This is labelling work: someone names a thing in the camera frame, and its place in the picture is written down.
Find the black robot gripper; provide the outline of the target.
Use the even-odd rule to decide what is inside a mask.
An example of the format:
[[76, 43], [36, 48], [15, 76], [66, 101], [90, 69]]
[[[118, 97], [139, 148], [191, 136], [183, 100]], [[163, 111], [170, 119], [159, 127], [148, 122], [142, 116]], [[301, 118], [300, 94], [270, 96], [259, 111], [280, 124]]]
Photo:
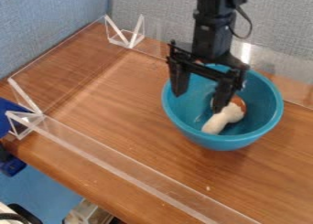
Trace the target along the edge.
[[231, 53], [235, 22], [194, 25], [193, 42], [182, 46], [175, 40], [169, 44], [166, 63], [170, 69], [171, 90], [178, 97], [189, 89], [190, 76], [199, 75], [217, 82], [211, 108], [219, 113], [235, 92], [242, 89], [249, 65]]

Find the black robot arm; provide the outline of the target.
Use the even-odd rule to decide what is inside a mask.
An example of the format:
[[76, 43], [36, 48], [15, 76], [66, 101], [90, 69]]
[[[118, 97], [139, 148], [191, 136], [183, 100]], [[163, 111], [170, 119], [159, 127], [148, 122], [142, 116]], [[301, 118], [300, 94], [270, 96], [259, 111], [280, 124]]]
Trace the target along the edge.
[[243, 89], [249, 65], [231, 54], [235, 33], [235, 13], [251, 23], [241, 6], [247, 0], [197, 0], [193, 12], [194, 31], [191, 49], [181, 48], [175, 40], [169, 44], [166, 57], [171, 91], [181, 96], [189, 89], [191, 74], [217, 82], [213, 112], [221, 112], [237, 91]]

